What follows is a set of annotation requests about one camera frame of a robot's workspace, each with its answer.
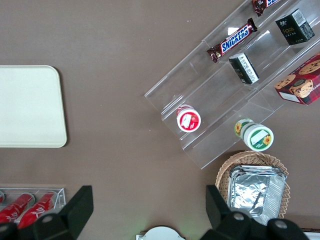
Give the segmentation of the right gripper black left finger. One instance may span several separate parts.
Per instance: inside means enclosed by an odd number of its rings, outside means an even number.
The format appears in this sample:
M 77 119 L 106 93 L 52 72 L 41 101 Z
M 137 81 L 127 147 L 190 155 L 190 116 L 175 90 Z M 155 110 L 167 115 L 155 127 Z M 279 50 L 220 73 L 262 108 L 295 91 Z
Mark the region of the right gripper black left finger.
M 94 210 L 93 188 L 83 185 L 58 213 L 40 217 L 33 224 L 36 240 L 76 240 Z

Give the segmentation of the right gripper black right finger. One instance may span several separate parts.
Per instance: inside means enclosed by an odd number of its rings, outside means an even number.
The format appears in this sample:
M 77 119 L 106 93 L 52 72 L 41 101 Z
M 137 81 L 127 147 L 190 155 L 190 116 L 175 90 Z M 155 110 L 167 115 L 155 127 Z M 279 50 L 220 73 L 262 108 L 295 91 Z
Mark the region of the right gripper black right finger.
M 215 185 L 207 185 L 205 209 L 211 224 L 202 240 L 248 240 L 252 221 L 239 211 L 231 211 Z

